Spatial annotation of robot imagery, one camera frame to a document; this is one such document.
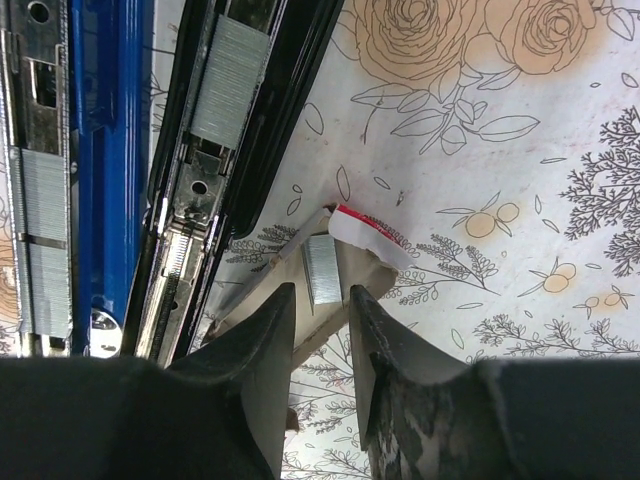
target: plant illustration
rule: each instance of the plant illustration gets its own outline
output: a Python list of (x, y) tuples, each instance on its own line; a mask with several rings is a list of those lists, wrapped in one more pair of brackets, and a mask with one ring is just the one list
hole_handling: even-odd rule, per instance
[[(308, 390), (304, 399), (289, 406), (296, 410), (302, 428), (312, 428), (316, 434), (331, 432), (343, 421), (355, 415), (351, 339), (348, 333), (337, 332), (300, 367), (300, 371), (315, 377), (321, 386), (292, 380), (292, 384)], [(318, 402), (324, 402), (324, 418), (316, 418)]]
[(544, 356), (551, 353), (570, 353), (580, 357), (604, 358), (614, 355), (640, 354), (640, 345), (634, 340), (626, 340), (610, 333), (608, 318), (590, 324), (584, 334), (591, 341), (589, 346), (581, 345), (569, 322), (553, 319), (544, 325), (545, 332), (527, 334), (527, 327), (516, 324), (508, 315), (500, 314), (484, 319), (473, 331), (480, 343), (491, 347), (506, 346), (504, 355)]
[(503, 203), (496, 209), (495, 213), (489, 213), (488, 210), (496, 204), (499, 198), (500, 192), (491, 197), (480, 210), (473, 208), (446, 208), (436, 213), (458, 215), (460, 218), (456, 220), (451, 228), (464, 224), (467, 235), (473, 238), (487, 237), (496, 227), (511, 237), (513, 233), (507, 224), (518, 218), (520, 208), (514, 203)]
[(413, 258), (419, 258), (420, 257), (420, 251), (416, 247), (414, 247), (413, 244), (407, 238), (405, 238), (404, 235), (402, 235), (399, 231), (397, 231), (395, 228), (390, 227), (389, 225), (387, 225), (382, 220), (380, 220), (380, 219), (378, 219), (376, 217), (372, 217), (370, 215), (365, 215), (365, 216), (369, 220), (372, 220), (372, 221), (376, 222), (387, 233), (389, 233), (394, 238), (396, 243), (398, 245), (400, 245), (404, 249), (405, 252), (407, 252), (409, 255), (411, 255), (411, 257), (413, 257)]
[(487, 355), (483, 348), (478, 350), (475, 355), (467, 355), (465, 358), (465, 363), (467, 365), (473, 365), (474, 363), (478, 363), (480, 360), (495, 360), (497, 357), (495, 355)]
[[(438, 285), (447, 282), (462, 283), (498, 295), (489, 289), (486, 280), (498, 273), (495, 263), (471, 245), (462, 248), (458, 243), (442, 235), (431, 235), (432, 244), (418, 243), (416, 248), (439, 260), (440, 271), (412, 267), (400, 272), (396, 284), (384, 298), (399, 298), (400, 305), (419, 305), (429, 300), (437, 300)], [(460, 260), (466, 254), (467, 263)]]
[(626, 277), (640, 263), (640, 118), (635, 107), (602, 125), (600, 141), (609, 146), (581, 158), (583, 170), (572, 170), (572, 185), (560, 194), (576, 204), (565, 235), (586, 237), (603, 227), (622, 225), (604, 254), (616, 263), (613, 273)]
[(391, 134), (422, 137), (420, 154), (439, 144), (454, 155), (470, 136), (506, 142), (529, 134), (538, 119), (491, 116), (491, 106), (477, 97), (509, 87), (522, 74), (566, 68), (596, 26), (596, 14), (628, 41), (638, 18), (638, 10), (573, 0), (528, 0), (527, 8), (504, 0), (425, 0), (406, 9), (397, 3), (346, 2), (332, 41), (384, 82), (351, 98), (371, 107), (362, 141), (378, 110), (396, 111), (402, 119)]
[(549, 273), (538, 270), (529, 270), (530, 273), (543, 280), (529, 290), (522, 292), (518, 297), (526, 297), (541, 288), (548, 293), (560, 293), (569, 286), (569, 282), (576, 276), (576, 266), (573, 263), (558, 264), (558, 257)]
[(605, 296), (604, 300), (600, 302), (600, 298), (598, 297), (589, 297), (584, 303), (580, 303), (578, 305), (574, 305), (573, 308), (584, 308), (587, 311), (587, 320), (591, 318), (591, 313), (594, 308), (598, 305), (604, 305), (605, 307), (615, 307), (618, 304), (621, 304), (625, 310), (629, 310), (629, 301), (627, 297), (634, 297), (632, 293), (624, 293), (615, 285), (611, 285), (612, 293)]
[(325, 449), (321, 460), (304, 465), (299, 452), (284, 452), (282, 460), (283, 478), (287, 480), (340, 480), (347, 478), (371, 478), (369, 460), (359, 451)]
[(295, 228), (284, 225), (264, 227), (257, 240), (237, 240), (231, 242), (228, 252), (233, 256), (227, 258), (227, 263), (262, 263), (251, 271), (257, 272), (265, 266), (268, 257), (280, 251), (297, 233)]

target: black stapler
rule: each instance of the black stapler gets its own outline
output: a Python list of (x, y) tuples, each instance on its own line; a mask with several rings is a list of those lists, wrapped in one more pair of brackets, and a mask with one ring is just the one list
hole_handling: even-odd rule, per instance
[(121, 354), (185, 356), (229, 241), (253, 229), (343, 0), (187, 0)]

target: leaf drawing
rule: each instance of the leaf drawing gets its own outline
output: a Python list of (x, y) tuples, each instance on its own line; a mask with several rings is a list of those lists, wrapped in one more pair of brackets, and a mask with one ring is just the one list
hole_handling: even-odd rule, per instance
[(614, 8), (607, 15), (609, 30), (625, 40), (631, 41), (635, 36), (636, 25), (633, 16), (626, 8)]
[(524, 137), (539, 123), (539, 120), (528, 115), (500, 117), (480, 127), (477, 134), (488, 142), (506, 142)]
[(509, 226), (504, 223), (502, 220), (496, 219), (496, 226), (502, 230), (504, 233), (506, 233), (507, 235), (509, 235), (510, 237), (513, 237), (513, 233), (511, 232), (511, 229), (509, 228)]
[(538, 272), (537, 270), (529, 270), (529, 273), (533, 273), (537, 277), (547, 278), (548, 275), (544, 272)]
[(542, 219), (542, 223), (544, 223), (547, 227), (549, 227), (551, 230), (553, 230), (556, 233), (560, 233), (560, 229), (556, 226), (555, 223), (553, 223), (551, 220), (549, 220), (548, 218), (543, 218)]
[(351, 61), (360, 60), (356, 42), (356, 17), (353, 13), (343, 10), (336, 22), (336, 26), (331, 35), (331, 42), (338, 51)]
[(395, 110), (410, 93), (412, 93), (412, 90), (405, 85), (388, 83), (354, 95), (351, 101), (376, 108)]
[(427, 135), (438, 130), (443, 122), (444, 115), (438, 110), (423, 110), (407, 118), (394, 128), (391, 134), (399, 137)]
[(351, 198), (351, 185), (349, 184), (349, 177), (344, 165), (340, 165), (340, 168), (336, 171), (336, 183), (338, 184), (338, 190), (345, 202), (348, 202)]
[(429, 141), (422, 146), (422, 148), (418, 153), (422, 155), (424, 152), (429, 150), (433, 146), (433, 144), (438, 141), (439, 138), (440, 138), (440, 135), (438, 131), (432, 133), (431, 137), (429, 137)]
[(488, 210), (491, 207), (493, 207), (499, 198), (500, 198), (500, 192), (496, 193), (493, 197), (491, 197), (491, 199), (487, 203), (485, 203), (484, 207), (482, 207), (480, 211), (484, 212), (485, 210)]
[(465, 223), (467, 220), (469, 220), (469, 216), (464, 216), (464, 217), (460, 217), (458, 220), (456, 220), (453, 225), (451, 225), (451, 228), (456, 228), (458, 225), (462, 225), (463, 223)]
[(478, 90), (502, 90), (515, 82), (522, 71), (514, 67), (503, 73), (492, 75), (488, 80), (478, 86)]
[(567, 157), (545, 158), (540, 162), (540, 165), (549, 165), (551, 163), (564, 162)]
[(622, 79), (622, 83), (624, 83), (629, 88), (638, 88), (638, 81), (633, 78), (628, 73), (620, 74), (620, 78)]
[(540, 282), (540, 283), (534, 285), (529, 290), (525, 290), (520, 295), (518, 295), (518, 298), (526, 297), (527, 295), (531, 295), (533, 292), (537, 292), (538, 290), (540, 290), (542, 288), (543, 285), (544, 285), (544, 282)]
[(389, 184), (384, 180), (384, 178), (373, 177), (373, 181), (378, 184), (379, 187), (384, 188), (385, 190), (391, 190)]
[(322, 135), (324, 133), (324, 120), (318, 107), (313, 103), (307, 103), (302, 109), (302, 112), (307, 126), (318, 135)]
[(471, 310), (473, 308), (481, 307), (482, 305), (484, 305), (484, 304), (480, 303), (480, 302), (465, 303), (464, 305), (457, 306), (456, 310)]
[(444, 210), (438, 210), (436, 213), (447, 213), (450, 215), (466, 215), (469, 213), (476, 213), (476, 211), (471, 208), (445, 208)]
[(484, 114), (487, 109), (487, 102), (478, 102), (473, 106), (473, 120), (478, 120)]
[(410, 113), (420, 110), (427, 104), (430, 97), (431, 94), (428, 90), (416, 90), (402, 100), (400, 105), (398, 105), (398, 112)]
[(440, 102), (444, 102), (458, 85), (460, 80), (460, 64), (454, 64), (449, 70), (437, 77), (429, 86)]
[(287, 207), (287, 217), (290, 217), (291, 215), (296, 213), (296, 211), (300, 207), (301, 202), (302, 202), (302, 197), (298, 197), (291, 201), (291, 203)]
[(458, 80), (460, 86), (469, 87), (478, 83), (480, 80), (482, 80), (482, 74), (476, 72), (468, 64), (465, 63), (460, 69), (460, 80)]
[[(560, 194), (574, 203), (564, 234), (577, 240), (596, 230), (620, 225), (604, 254), (616, 263), (617, 277), (631, 275), (640, 264), (640, 118), (635, 107), (602, 125), (600, 141), (608, 150), (585, 153), (582, 170), (569, 174), (571, 185)], [(605, 184), (596, 180), (606, 178)]]
[(467, 144), (467, 137), (459, 126), (452, 125), (442, 134), (441, 144), (444, 153), (453, 155)]
[(475, 112), (473, 105), (466, 100), (460, 99), (456, 102), (454, 111), (456, 116), (463, 122), (473, 123), (475, 119)]
[(464, 340), (462, 338), (462, 335), (460, 335), (460, 332), (458, 332), (455, 328), (451, 329), (451, 339), (453, 340), (453, 343), (456, 344), (456, 347), (458, 347), (460, 350), (464, 350)]

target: black plastic part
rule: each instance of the black plastic part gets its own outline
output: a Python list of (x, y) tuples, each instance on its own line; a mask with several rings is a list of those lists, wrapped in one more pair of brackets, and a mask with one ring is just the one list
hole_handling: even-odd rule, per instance
[(636, 479), (640, 360), (467, 366), (382, 309), (349, 309), (361, 447), (379, 479)]
[(222, 207), (233, 238), (258, 221), (343, 2), (287, 3)]
[(133, 355), (135, 352), (140, 319), (153, 275), (153, 259), (159, 245), (157, 227), (162, 208), (159, 199), (166, 192), (174, 153), (182, 141), (181, 122), (191, 83), (201, 80), (193, 78), (193, 65), (207, 27), (207, 8), (210, 3), (214, 3), (217, 9), (223, 9), (226, 2), (187, 0), (182, 11), (167, 106), (149, 176), (147, 199), (152, 207), (145, 218), (138, 265), (129, 294), (121, 355)]
[(280, 478), (295, 287), (169, 370), (0, 360), (2, 478)]

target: rose drawing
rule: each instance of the rose drawing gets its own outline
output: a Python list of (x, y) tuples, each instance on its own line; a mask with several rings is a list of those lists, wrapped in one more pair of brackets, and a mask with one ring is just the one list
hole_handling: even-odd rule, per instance
[(354, 0), (362, 67), (387, 83), (429, 89), (443, 99), (458, 81), (468, 39), (484, 23), (486, 1)]
[[(378, 110), (403, 115), (390, 133), (423, 137), (420, 154), (439, 144), (454, 155), (470, 136), (506, 142), (528, 135), (537, 118), (485, 118), (491, 109), (477, 93), (503, 90), (522, 74), (565, 69), (595, 28), (596, 15), (632, 41), (640, 9), (596, 1), (345, 0), (332, 40), (384, 82), (351, 97), (373, 107), (361, 140), (366, 144)], [(636, 88), (624, 76), (623, 82)], [(469, 95), (472, 90), (477, 93)]]
[(532, 75), (569, 65), (596, 26), (590, 0), (489, 0), (485, 19), (501, 56)]

